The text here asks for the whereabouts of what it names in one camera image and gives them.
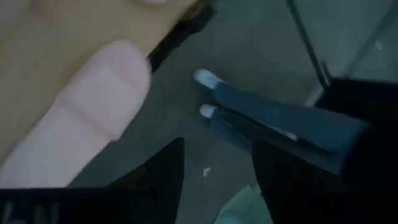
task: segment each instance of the white sneaker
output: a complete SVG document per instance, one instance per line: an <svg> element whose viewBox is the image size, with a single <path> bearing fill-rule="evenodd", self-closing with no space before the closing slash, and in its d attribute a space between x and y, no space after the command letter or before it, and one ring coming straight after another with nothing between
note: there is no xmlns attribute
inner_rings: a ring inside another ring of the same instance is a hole
<svg viewBox="0 0 398 224"><path fill-rule="evenodd" d="M222 79L218 78L214 73L206 69L198 69L193 77L195 80L204 85L205 87L214 90L220 82L223 82Z"/></svg>
<svg viewBox="0 0 398 224"><path fill-rule="evenodd" d="M202 116L206 118L211 118L213 116L214 111L217 109L217 106L213 105L201 105L199 112Z"/></svg>

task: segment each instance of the concrete floor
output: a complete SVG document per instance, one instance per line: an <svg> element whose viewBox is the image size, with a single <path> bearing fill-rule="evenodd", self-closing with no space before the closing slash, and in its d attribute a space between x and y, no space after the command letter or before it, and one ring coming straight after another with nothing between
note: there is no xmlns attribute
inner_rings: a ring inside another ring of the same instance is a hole
<svg viewBox="0 0 398 224"><path fill-rule="evenodd" d="M299 1L298 6L316 10L309 2ZM318 83L284 1L217 0L215 8L218 13L205 30L172 52L153 74L146 102L123 137L73 187L106 185L178 136L186 140L186 168L177 223L211 223L229 198L256 183L250 155L214 136L199 115L199 106L214 99L193 81L192 73L207 68L243 89L296 104L304 103ZM313 29L310 34L316 50L328 55L331 49L319 47L327 40L318 39ZM332 53L326 57L331 63ZM338 60L333 71L345 63ZM203 177L207 167L211 171Z"/></svg>

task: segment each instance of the small white debris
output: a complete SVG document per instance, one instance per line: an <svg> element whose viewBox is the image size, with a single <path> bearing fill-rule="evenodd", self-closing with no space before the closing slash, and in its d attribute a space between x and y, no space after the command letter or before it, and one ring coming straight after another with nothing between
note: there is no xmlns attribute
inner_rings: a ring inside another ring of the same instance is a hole
<svg viewBox="0 0 398 224"><path fill-rule="evenodd" d="M378 50L382 50L382 49L383 49L383 45L381 45L380 41L376 41L376 42L374 43L374 46L375 46L375 48L378 49Z"/></svg>
<svg viewBox="0 0 398 224"><path fill-rule="evenodd" d="M204 177L207 177L207 174L208 174L210 171L211 171L211 168L210 168L210 167L204 168L204 170L203 170L203 176L204 176Z"/></svg>

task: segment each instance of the blue jeans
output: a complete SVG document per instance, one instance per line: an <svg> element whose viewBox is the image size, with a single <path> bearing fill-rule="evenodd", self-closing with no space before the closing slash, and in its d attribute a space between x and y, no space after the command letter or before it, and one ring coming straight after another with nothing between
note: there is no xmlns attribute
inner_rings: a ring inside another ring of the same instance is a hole
<svg viewBox="0 0 398 224"><path fill-rule="evenodd" d="M211 128L222 138L241 149L251 150L253 141L272 139L273 131L265 125L273 126L338 157L324 167L331 172L340 170L339 164L345 155L369 127L368 123L344 114L288 105L225 83L219 83L213 95L222 107L213 113Z"/></svg>

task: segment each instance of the person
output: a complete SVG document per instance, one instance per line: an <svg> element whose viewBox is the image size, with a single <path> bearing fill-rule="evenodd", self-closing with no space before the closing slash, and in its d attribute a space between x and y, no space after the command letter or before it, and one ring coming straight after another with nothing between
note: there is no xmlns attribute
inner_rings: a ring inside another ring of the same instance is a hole
<svg viewBox="0 0 398 224"><path fill-rule="evenodd" d="M204 104L200 114L210 119L211 130L236 147L250 151L258 139L270 140L267 126L295 134L316 148L333 155L334 161L312 159L320 167L340 173L346 155L359 138L371 126L369 123L341 113L289 105L259 96L257 93L240 90L227 84L209 70L199 69L194 79L211 90L220 106Z"/></svg>

